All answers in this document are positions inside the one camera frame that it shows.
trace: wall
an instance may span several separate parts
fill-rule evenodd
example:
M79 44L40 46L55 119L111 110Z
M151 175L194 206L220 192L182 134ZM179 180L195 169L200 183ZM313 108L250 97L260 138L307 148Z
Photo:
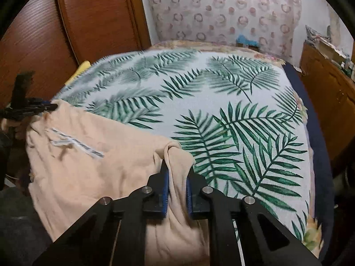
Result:
M142 0L142 1L143 1L144 12L146 14L146 19L147 19L150 41L152 42L152 45L154 45L159 42L156 25L153 20L152 11L150 10L149 0Z
M299 66L303 42L307 38L305 25L313 28L323 35L327 34L327 26L330 24L327 5L328 3L326 0L302 0L302 15L294 32L292 45L292 62L295 66ZM339 48L343 49L344 53L351 55L354 40L341 20L340 38L341 43Z

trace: wrinkled cloth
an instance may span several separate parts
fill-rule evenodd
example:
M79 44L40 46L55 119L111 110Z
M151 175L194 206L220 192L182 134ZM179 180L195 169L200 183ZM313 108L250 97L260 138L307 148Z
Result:
M186 178L194 163L192 155L171 139L85 112L62 100L55 103L58 109L37 117L27 131L33 175L29 190L52 240L101 197L122 198L146 185L165 159L168 211L161 223L147 225L146 265L208 261L207 223L190 220L186 211ZM63 134L79 143L70 143ZM90 155L91 150L80 143L103 157Z

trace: wooden wardrobe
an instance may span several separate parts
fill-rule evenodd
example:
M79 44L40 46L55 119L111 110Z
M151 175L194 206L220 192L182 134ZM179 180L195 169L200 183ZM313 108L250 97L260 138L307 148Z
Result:
M19 72L50 99L85 60L150 47L142 0L30 0L0 40L0 107Z
M355 83L317 49L304 43L301 80L317 112L333 173L354 161Z

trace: floral bedsheet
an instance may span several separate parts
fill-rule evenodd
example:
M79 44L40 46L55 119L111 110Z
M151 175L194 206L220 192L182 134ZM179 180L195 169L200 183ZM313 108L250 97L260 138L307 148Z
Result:
M195 49L130 52L97 61L55 98L179 141L211 186L258 198L305 237L306 117L282 68Z

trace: fabric label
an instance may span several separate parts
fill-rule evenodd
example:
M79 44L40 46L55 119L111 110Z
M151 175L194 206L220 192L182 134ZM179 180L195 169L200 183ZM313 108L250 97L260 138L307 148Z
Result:
M70 144L76 145L78 148L83 150L84 152L88 153L91 157L93 158L103 158L105 155L102 152L96 151L95 149L89 147L88 145L80 142L79 140L75 139L72 136L66 135L57 129L51 128L51 130L64 138L63 140L58 140L58 141L51 141L53 146L67 146Z

